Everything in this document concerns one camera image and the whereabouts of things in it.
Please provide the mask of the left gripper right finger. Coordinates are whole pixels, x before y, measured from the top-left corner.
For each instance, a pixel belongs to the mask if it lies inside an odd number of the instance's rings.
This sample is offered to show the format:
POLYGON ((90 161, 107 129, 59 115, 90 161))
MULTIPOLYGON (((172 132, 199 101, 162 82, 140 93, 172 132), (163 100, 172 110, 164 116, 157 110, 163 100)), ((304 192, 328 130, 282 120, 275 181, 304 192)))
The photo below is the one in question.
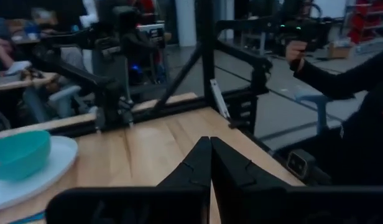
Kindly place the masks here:
POLYGON ((224 224, 383 224, 383 187, 297 187, 212 137, 212 181, 224 224))

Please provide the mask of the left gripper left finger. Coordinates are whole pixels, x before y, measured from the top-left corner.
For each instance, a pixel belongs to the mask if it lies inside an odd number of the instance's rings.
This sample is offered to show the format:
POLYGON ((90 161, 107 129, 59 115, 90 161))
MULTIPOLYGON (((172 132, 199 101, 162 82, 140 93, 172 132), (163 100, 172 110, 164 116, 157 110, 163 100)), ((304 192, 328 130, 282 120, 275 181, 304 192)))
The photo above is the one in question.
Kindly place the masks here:
POLYGON ((208 224, 211 140, 200 138, 155 187, 77 187, 54 196, 47 224, 208 224))

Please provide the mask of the teal bowl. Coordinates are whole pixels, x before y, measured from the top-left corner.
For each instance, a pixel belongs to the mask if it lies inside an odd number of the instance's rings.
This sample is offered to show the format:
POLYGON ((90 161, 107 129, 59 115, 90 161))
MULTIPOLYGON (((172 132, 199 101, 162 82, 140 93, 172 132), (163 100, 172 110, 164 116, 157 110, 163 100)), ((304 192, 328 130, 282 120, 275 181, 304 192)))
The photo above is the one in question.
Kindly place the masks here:
POLYGON ((50 133, 30 131, 0 138, 0 180, 20 180, 46 164, 51 151, 50 133))

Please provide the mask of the white round plate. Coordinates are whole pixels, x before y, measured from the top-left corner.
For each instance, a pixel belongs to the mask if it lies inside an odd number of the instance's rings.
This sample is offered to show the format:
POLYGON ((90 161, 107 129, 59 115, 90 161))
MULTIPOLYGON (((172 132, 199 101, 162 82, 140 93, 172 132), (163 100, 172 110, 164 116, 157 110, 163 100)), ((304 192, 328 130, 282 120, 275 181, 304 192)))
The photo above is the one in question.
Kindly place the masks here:
POLYGON ((51 152, 45 165, 20 180, 0 180, 0 210, 24 202, 47 190, 74 164, 78 155, 77 142, 64 136, 52 136, 51 152))

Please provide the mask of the person's hand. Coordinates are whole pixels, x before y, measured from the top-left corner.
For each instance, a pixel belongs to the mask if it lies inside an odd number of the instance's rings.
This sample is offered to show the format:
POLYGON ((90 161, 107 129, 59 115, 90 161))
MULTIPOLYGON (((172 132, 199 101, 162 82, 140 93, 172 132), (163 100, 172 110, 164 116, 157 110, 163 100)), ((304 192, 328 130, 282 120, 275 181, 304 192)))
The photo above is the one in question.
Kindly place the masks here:
POLYGON ((300 40, 291 41, 285 49, 285 59, 293 72, 299 71, 304 65, 307 43, 300 40))

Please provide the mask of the cardboard box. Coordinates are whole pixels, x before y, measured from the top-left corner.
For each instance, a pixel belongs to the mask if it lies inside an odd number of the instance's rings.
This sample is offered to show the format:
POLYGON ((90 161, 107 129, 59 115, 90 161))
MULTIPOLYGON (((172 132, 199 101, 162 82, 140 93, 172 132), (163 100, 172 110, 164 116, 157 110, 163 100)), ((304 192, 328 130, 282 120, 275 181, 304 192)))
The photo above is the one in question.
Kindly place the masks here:
POLYGON ((351 46, 337 46, 333 42, 329 44, 327 50, 328 59, 344 59, 349 57, 351 46))

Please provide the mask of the wooden desk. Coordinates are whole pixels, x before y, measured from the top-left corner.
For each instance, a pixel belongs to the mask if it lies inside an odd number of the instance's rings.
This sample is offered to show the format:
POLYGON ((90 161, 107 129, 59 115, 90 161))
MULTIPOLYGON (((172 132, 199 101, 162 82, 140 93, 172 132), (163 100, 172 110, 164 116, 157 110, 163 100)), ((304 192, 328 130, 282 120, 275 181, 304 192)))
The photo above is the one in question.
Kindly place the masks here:
POLYGON ((28 86, 46 85, 56 80, 60 75, 57 73, 42 72, 42 78, 33 78, 31 80, 19 80, 8 83, 0 83, 0 91, 13 90, 17 88, 26 88, 28 86))

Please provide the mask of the white bar bracket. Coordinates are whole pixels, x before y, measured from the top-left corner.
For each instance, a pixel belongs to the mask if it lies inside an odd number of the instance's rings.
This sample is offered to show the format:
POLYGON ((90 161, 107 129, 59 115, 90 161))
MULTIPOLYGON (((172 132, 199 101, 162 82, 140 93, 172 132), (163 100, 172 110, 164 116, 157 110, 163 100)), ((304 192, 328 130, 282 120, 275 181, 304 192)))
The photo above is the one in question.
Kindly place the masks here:
POLYGON ((219 113, 225 119, 229 119, 230 114, 229 114, 228 108, 226 106, 226 103, 224 101, 224 98, 222 96, 222 92, 219 88, 217 81, 215 79, 211 79, 210 83, 211 83, 211 91, 213 93, 213 96, 214 96, 214 99, 215 99, 219 113))

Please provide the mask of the black aluminium table frame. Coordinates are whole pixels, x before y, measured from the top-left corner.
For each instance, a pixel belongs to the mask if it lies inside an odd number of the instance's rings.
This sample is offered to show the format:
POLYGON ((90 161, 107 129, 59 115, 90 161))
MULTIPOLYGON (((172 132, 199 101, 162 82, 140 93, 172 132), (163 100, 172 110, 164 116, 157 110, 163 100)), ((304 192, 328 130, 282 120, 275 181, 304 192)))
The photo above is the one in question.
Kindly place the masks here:
POLYGON ((112 129, 124 128, 132 123, 141 123, 165 116, 175 115, 200 108, 211 107, 218 111, 213 93, 211 91, 211 79, 215 79, 215 56, 214 51, 219 50, 230 56, 236 57, 253 67, 252 81, 247 87, 222 92, 222 96, 228 109, 233 112, 242 113, 242 103, 250 101, 251 114, 254 115, 257 107, 257 97, 268 93, 266 87, 267 74, 269 74, 272 63, 264 57, 258 57, 245 50, 235 48, 218 40, 218 35, 222 30, 235 29, 242 26, 253 25, 253 20, 245 21, 213 21, 213 1, 197 0, 197 11, 203 19, 203 24, 198 30, 201 33, 201 41, 197 44, 188 62, 183 66, 172 84, 167 87, 164 95, 151 108, 141 111, 131 109, 132 122, 122 124, 106 124, 104 116, 100 112, 97 114, 96 129, 110 131, 112 129), (204 95, 191 100, 183 100, 176 103, 169 103, 168 100, 179 88, 180 84, 198 60, 203 62, 203 86, 204 95))

